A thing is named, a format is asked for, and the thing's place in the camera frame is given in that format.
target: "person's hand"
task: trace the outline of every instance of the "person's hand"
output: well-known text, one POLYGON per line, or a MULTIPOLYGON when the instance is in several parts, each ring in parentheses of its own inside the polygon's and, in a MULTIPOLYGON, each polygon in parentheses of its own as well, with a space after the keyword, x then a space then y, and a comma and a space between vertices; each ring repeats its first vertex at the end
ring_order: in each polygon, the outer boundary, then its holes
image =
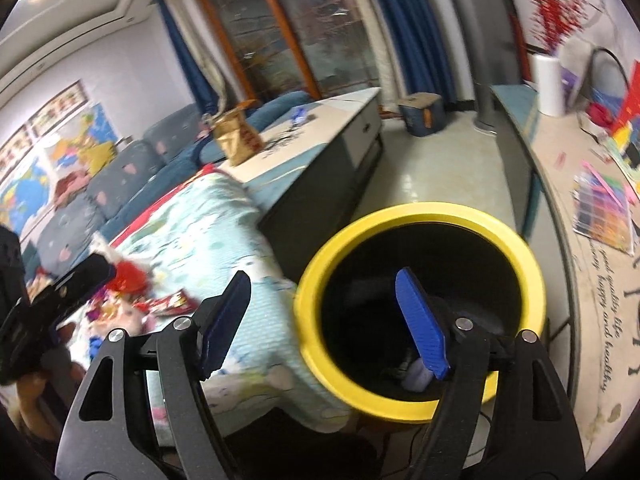
MULTIPOLYGON (((69 342, 75 329, 75 323, 66 324, 58 329, 61 344, 69 342)), ((59 434, 55 428, 49 424, 38 406, 38 399, 44 393, 44 388, 49 379, 49 373, 50 372, 46 370, 39 370, 26 374, 16 381, 15 389, 20 416, 25 426, 35 436, 54 442, 59 438, 59 434)), ((80 383, 82 378, 84 378, 84 368, 78 363, 71 363, 69 375, 76 383, 80 383)))
POLYGON ((35 406, 46 385, 47 377, 44 371, 26 374, 18 379, 15 383, 15 391, 20 402, 20 410, 22 407, 35 406))

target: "metal screw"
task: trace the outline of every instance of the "metal screw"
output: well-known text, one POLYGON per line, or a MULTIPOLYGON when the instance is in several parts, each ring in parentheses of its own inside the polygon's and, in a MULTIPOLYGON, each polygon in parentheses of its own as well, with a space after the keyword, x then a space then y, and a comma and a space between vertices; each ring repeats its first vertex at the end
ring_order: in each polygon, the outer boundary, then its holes
POLYGON ((117 328, 116 330, 111 330, 111 332, 109 332, 109 341, 111 341, 112 343, 120 341, 120 339, 122 339, 123 337, 124 330, 121 328, 117 328))
POLYGON ((191 318, 179 317, 174 321, 174 328, 176 330, 185 330, 191 326, 191 318))
POLYGON ((456 320, 456 326, 460 330, 464 330, 465 332, 467 332, 468 330, 471 330, 474 327, 474 323, 473 321, 471 321, 470 319, 467 319, 466 317, 459 317, 456 320))
POLYGON ((527 343, 535 343, 538 340, 538 336, 536 335, 536 333, 532 332, 531 330, 523 330, 522 338, 527 343))

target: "cabinet drawer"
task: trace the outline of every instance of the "cabinet drawer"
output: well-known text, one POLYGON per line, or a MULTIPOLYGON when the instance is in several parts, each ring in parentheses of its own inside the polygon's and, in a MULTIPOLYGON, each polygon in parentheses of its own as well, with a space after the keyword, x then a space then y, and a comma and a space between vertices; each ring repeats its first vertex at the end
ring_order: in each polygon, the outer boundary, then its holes
POLYGON ((342 138, 354 168, 359 167, 365 154, 369 151, 380 131, 381 123, 378 103, 372 101, 343 131, 342 138))

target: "blue curtain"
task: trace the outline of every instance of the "blue curtain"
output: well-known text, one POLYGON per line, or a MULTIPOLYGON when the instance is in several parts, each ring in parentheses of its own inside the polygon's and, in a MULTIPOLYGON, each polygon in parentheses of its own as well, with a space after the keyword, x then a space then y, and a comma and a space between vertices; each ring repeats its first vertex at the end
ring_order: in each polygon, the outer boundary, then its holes
POLYGON ((187 44, 180 34, 180 30, 175 24, 174 17, 169 12, 164 0, 156 0, 156 3, 160 6, 160 13, 162 14, 166 29, 169 32, 169 38, 171 38, 175 54, 178 57, 182 72, 191 89, 198 109, 201 113, 215 115, 218 113, 218 94, 216 94, 193 59, 187 44))
POLYGON ((378 0, 409 94, 432 92, 455 102, 456 89, 438 23, 428 0, 378 0))

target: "yellow bin rim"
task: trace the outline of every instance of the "yellow bin rim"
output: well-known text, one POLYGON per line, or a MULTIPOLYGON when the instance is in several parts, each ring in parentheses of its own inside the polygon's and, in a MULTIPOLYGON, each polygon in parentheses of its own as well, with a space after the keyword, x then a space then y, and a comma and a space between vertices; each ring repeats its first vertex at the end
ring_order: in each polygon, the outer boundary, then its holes
MULTIPOLYGON (((540 334, 544 327, 545 285, 540 267, 528 245, 498 219, 471 207, 444 202, 404 204, 376 211, 345 227, 311 260, 300 280, 294 314, 300 352, 318 380, 340 400, 364 413, 395 422, 422 424, 433 418, 437 400, 407 402, 388 399, 364 389, 334 364, 322 342, 320 306, 324 288, 338 264, 365 240, 389 229, 414 223, 437 222, 475 232, 498 248, 516 273, 522 297, 518 331, 540 334)), ((482 402, 495 397, 498 373, 484 384, 482 402)))

